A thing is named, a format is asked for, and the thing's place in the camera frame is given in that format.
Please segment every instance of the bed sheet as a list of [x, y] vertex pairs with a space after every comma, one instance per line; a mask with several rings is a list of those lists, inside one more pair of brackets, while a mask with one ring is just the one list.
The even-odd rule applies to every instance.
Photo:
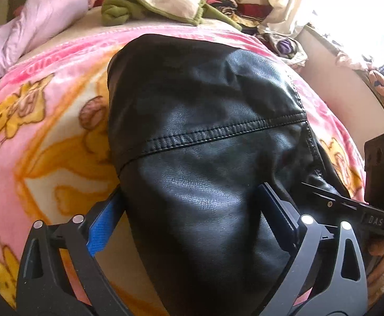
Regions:
[[[107, 140], [107, 66], [126, 43], [145, 33], [218, 42], [284, 65], [340, 179], [353, 198], [363, 200], [363, 161], [350, 135], [311, 88], [256, 38], [180, 24], [78, 38], [17, 64], [0, 81], [0, 294], [13, 307], [19, 262], [33, 222], [67, 222], [107, 198], [118, 183]], [[78, 298], [87, 303], [68, 253], [62, 257]], [[136, 316], [167, 315], [125, 216], [96, 258]]]

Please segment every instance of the blanket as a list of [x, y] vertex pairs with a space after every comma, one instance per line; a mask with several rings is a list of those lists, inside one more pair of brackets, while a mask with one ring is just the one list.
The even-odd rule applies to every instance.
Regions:
[[[218, 42], [285, 67], [352, 198], [363, 200], [363, 161], [325, 103], [260, 41], [245, 34], [191, 27], [141, 26], [66, 42], [14, 66], [0, 81], [0, 294], [15, 307], [17, 272], [35, 220], [64, 223], [104, 200], [118, 183], [107, 140], [107, 66], [145, 33]], [[124, 216], [95, 255], [136, 316], [167, 316], [139, 258]], [[77, 297], [88, 302], [67, 252], [62, 258]]]
[[204, 0], [104, 0], [101, 12], [106, 26], [121, 25], [129, 20], [144, 19], [146, 12], [198, 26], [202, 18], [221, 20], [241, 31], [241, 27]]
[[0, 78], [18, 59], [88, 11], [88, 0], [27, 0], [19, 16], [0, 27]]

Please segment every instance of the black leather garment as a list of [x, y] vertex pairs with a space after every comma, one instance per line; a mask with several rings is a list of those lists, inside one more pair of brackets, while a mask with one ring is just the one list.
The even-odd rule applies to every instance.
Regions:
[[297, 206], [302, 181], [348, 196], [292, 80], [246, 50], [149, 34], [115, 55], [108, 87], [113, 164], [167, 311], [251, 315], [289, 259], [255, 188]]

